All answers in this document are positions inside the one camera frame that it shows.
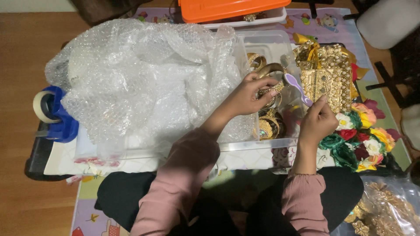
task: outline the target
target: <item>wooden floor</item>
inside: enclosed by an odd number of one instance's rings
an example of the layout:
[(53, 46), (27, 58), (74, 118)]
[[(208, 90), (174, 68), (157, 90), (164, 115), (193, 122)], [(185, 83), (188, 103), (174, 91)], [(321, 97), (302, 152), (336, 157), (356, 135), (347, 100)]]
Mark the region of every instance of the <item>wooden floor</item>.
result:
[[(350, 0), (336, 2), (334, 7), (356, 13)], [(145, 6), (168, 7), (169, 3), (154, 0)], [(293, 3), (289, 7), (308, 6)], [(63, 42), (88, 28), (77, 13), (0, 14), (0, 236), (62, 236), (70, 232), (77, 185), (32, 181), (23, 170), (38, 126), (32, 99), (47, 86), (45, 64)], [(391, 68), (387, 50), (366, 48), (371, 61), (381, 60)], [(384, 94), (399, 123), (400, 109), (389, 91), (384, 89)]]

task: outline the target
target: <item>purple toothbrush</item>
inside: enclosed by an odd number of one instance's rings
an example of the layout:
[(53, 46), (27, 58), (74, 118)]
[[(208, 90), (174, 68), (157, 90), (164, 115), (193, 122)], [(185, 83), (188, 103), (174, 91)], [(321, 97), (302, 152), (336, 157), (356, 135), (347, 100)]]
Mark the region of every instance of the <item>purple toothbrush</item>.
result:
[(299, 92), (301, 94), (300, 99), (302, 100), (302, 102), (305, 105), (307, 105), (308, 107), (311, 107), (314, 102), (305, 95), (305, 93), (303, 92), (302, 87), (297, 83), (296, 78), (293, 75), (288, 74), (288, 73), (286, 73), (284, 75), (284, 78), (286, 79), (286, 82), (288, 84), (292, 85), (293, 87), (295, 87), (295, 88), (297, 88), (299, 90)]

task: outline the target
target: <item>flower garland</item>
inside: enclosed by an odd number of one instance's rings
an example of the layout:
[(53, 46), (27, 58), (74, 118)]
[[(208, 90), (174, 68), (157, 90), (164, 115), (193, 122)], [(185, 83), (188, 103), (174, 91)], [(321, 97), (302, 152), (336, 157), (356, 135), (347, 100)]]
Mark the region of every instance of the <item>flower garland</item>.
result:
[(376, 170), (383, 156), (395, 147), (401, 138), (398, 131), (372, 128), (377, 119), (385, 118), (377, 105), (376, 101), (367, 99), (336, 115), (339, 121), (336, 131), (319, 143), (321, 149), (331, 149), (336, 166), (347, 166), (356, 172)]

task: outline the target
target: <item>pink blouse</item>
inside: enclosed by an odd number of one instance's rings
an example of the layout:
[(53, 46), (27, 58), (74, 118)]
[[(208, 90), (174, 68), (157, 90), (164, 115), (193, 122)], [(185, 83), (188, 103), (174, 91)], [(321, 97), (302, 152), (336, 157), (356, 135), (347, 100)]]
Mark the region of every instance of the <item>pink blouse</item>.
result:
[[(219, 158), (217, 142), (197, 128), (175, 142), (168, 161), (157, 171), (149, 192), (139, 201), (140, 210), (131, 236), (167, 235), (188, 219), (200, 188)], [(329, 235), (322, 214), (321, 175), (293, 175), (284, 183), (282, 213), (302, 236)]]

